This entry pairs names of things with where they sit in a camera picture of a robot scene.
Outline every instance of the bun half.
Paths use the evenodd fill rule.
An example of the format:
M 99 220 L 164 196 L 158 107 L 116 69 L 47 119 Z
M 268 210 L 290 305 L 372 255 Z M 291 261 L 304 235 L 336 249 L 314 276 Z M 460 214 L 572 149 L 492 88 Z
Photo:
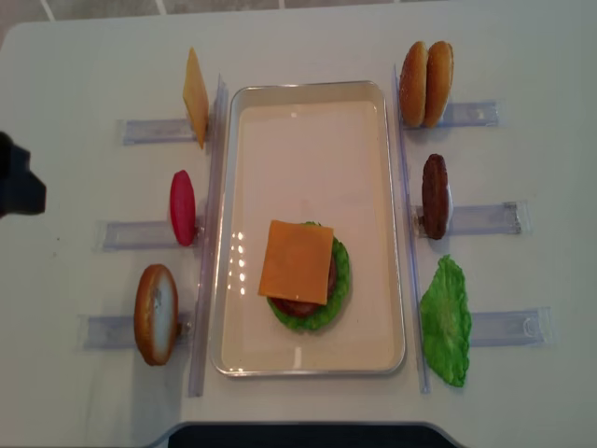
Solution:
M 423 124 L 433 128 L 444 113 L 450 96 L 451 79 L 454 72 L 454 57 L 451 45 L 439 41 L 429 49 L 427 61 L 427 92 Z
M 403 120 L 412 127 L 421 126 L 425 115 L 427 84 L 427 47 L 415 42 L 402 64 L 398 97 Z
M 150 366 L 168 362 L 178 320 L 178 293 L 172 274 L 162 264 L 148 266 L 139 280 L 134 305 L 134 339 Z

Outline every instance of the hamburger patty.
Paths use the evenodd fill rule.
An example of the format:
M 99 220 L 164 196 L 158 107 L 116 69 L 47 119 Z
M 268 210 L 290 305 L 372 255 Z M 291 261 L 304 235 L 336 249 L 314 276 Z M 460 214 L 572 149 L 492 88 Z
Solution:
M 446 162 L 438 154 L 432 154 L 423 168 L 423 225 L 425 233 L 434 240 L 446 234 L 450 197 Z
M 336 261 L 332 255 L 329 262 L 329 273 L 327 275 L 327 298 L 329 299 L 336 288 L 336 280 L 338 278 L 338 271 L 336 269 Z M 295 317 L 308 317 L 315 313 L 320 306 L 317 303 L 304 303 L 302 301 L 287 301 L 285 299 L 274 299 L 270 297 L 271 302 L 285 315 L 293 315 Z

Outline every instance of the black object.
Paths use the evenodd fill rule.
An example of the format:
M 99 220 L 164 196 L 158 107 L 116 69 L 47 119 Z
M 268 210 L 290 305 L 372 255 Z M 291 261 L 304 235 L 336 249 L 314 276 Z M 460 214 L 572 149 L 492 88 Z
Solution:
M 29 171 L 31 154 L 0 133 L 0 217 L 46 211 L 46 186 Z
M 396 425 L 194 425 L 177 430 L 169 448 L 454 448 L 434 429 Z

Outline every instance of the bottom bun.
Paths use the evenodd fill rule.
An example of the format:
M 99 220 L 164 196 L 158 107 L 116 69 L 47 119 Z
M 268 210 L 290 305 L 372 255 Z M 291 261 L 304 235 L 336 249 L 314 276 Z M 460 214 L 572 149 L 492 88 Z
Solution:
M 177 320 L 174 278 L 164 265 L 152 264 L 141 275 L 134 305 L 134 339 L 150 366 L 162 366 L 170 359 Z
M 453 71 L 451 45 L 443 40 L 436 42 L 429 49 L 427 60 L 427 95 L 423 120 L 427 128 L 433 128 L 444 113 L 450 96 Z

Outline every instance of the yellow cheese slice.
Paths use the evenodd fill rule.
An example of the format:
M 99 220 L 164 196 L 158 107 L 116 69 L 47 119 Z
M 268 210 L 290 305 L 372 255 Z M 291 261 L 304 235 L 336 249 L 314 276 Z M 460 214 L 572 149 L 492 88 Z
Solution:
M 260 296 L 327 304 L 334 231 L 273 220 L 259 282 Z
M 203 148 L 207 121 L 209 119 L 209 100 L 203 83 L 203 75 L 199 68 L 199 60 L 195 49 L 188 51 L 187 74 L 185 76 L 185 87 L 183 89 L 183 100 L 187 106 L 188 116 L 197 135 L 199 146 Z

